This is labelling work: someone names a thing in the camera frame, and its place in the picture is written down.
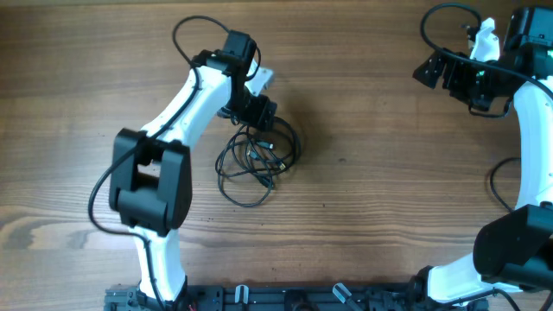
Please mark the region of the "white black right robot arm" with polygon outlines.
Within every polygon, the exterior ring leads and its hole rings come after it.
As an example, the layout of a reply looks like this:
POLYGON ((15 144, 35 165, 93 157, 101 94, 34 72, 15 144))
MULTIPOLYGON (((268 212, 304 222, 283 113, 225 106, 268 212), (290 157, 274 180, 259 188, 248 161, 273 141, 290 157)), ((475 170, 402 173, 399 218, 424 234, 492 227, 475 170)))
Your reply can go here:
POLYGON ((495 21, 464 4, 476 20, 467 27, 470 53, 435 44, 426 32, 438 4, 423 16, 419 31, 433 54, 413 73, 429 88, 438 83, 471 115, 490 118, 496 98, 502 116, 515 111, 520 136, 518 199, 506 215, 485 225, 471 253, 430 267, 420 285, 425 297, 443 307, 489 295, 552 289, 552 9, 530 6, 512 12, 503 41, 495 21))

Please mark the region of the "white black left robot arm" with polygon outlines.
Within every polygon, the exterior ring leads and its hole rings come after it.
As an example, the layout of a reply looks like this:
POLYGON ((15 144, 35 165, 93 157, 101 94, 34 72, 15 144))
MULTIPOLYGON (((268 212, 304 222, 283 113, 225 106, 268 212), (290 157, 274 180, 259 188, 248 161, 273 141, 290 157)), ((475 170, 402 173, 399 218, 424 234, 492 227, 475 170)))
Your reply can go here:
POLYGON ((142 279, 138 304, 176 310, 187 295, 178 229, 192 202, 191 151, 214 117, 271 130, 277 106, 261 91, 269 74, 256 72, 257 43, 230 30, 222 49, 190 59, 188 81, 154 120, 122 129, 113 145, 109 205, 137 244, 142 279))

